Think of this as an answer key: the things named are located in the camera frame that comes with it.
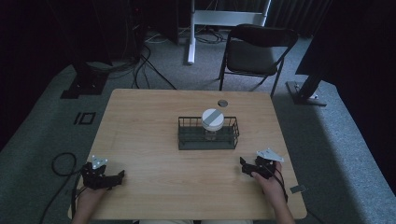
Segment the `gray carpet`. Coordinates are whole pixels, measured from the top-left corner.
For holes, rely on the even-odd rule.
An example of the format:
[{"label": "gray carpet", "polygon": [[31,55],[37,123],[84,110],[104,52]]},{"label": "gray carpet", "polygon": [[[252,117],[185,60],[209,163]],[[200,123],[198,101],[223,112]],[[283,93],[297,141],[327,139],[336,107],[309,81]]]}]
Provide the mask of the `gray carpet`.
[{"label": "gray carpet", "polygon": [[[215,78],[224,44],[197,43],[194,65],[187,65],[187,40],[179,45],[152,39],[149,61],[179,90],[216,91]],[[396,223],[396,199],[381,175],[353,119],[348,114],[336,88],[321,82],[318,94],[325,107],[295,105],[286,81],[304,81],[295,76],[310,39],[300,39],[290,52],[273,98],[276,114],[310,213],[297,223]],[[60,153],[77,156],[77,167],[85,163],[93,139],[114,89],[131,88],[132,72],[109,76],[102,95],[80,96],[61,100],[75,71],[65,68],[49,84],[34,109],[0,153],[0,223],[39,223],[52,196],[65,181],[51,170],[51,162]],[[226,77],[225,91],[266,91],[255,77]],[[137,83],[142,89],[171,89],[148,66],[141,69]],[[75,124],[78,113],[95,113],[91,125]],[[69,173],[73,161],[63,156],[56,162],[60,173]],[[43,223],[69,223],[67,209],[74,178],[54,200]],[[93,221],[92,223],[131,223],[130,221]],[[274,223],[257,220],[255,223]]]}]

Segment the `chair backrest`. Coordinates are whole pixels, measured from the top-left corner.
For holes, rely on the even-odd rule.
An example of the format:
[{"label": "chair backrest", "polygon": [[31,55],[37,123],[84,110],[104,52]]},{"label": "chair backrest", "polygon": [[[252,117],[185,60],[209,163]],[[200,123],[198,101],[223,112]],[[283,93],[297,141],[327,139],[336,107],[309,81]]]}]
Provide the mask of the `chair backrest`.
[{"label": "chair backrest", "polygon": [[286,28],[239,24],[231,30],[227,42],[230,42],[232,38],[238,38],[262,48],[287,47],[291,49],[297,42],[298,35]]}]

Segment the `white desk leg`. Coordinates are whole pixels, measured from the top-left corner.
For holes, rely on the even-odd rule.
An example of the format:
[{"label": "white desk leg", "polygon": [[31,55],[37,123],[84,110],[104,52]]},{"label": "white desk leg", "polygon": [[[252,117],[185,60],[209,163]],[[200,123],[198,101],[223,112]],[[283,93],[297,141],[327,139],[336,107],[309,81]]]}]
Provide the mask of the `white desk leg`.
[{"label": "white desk leg", "polygon": [[195,14],[195,1],[191,0],[191,35],[190,35],[190,47],[189,47],[189,64],[194,64],[195,58],[195,21],[194,21],[194,14]]}]

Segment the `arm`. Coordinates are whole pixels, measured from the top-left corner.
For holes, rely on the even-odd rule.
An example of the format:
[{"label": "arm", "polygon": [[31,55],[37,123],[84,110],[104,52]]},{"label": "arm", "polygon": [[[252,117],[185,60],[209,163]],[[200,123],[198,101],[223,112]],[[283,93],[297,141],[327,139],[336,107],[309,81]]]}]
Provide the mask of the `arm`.
[{"label": "arm", "polygon": [[[282,166],[280,162],[276,162],[276,169],[281,172]],[[276,172],[275,175],[281,179],[280,173]],[[279,185],[279,183],[273,178],[270,177],[265,179],[261,175],[252,172],[253,177],[259,182],[262,186],[262,191],[265,194],[266,199],[274,208],[276,223],[278,224],[290,224],[295,223],[293,215],[291,214],[289,207],[286,203],[285,196],[283,194],[283,189]]]},{"label": "arm", "polygon": [[87,224],[106,191],[107,189],[83,189],[78,196],[78,205],[72,224]]}]

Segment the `black wire basket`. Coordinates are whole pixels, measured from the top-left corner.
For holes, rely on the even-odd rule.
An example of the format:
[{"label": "black wire basket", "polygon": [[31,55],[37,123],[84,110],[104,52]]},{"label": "black wire basket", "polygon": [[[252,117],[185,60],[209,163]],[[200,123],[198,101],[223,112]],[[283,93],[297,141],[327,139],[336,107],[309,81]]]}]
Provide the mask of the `black wire basket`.
[{"label": "black wire basket", "polygon": [[236,117],[224,117],[224,123],[216,132],[207,131],[200,117],[178,118],[178,149],[235,149],[238,143]]}]

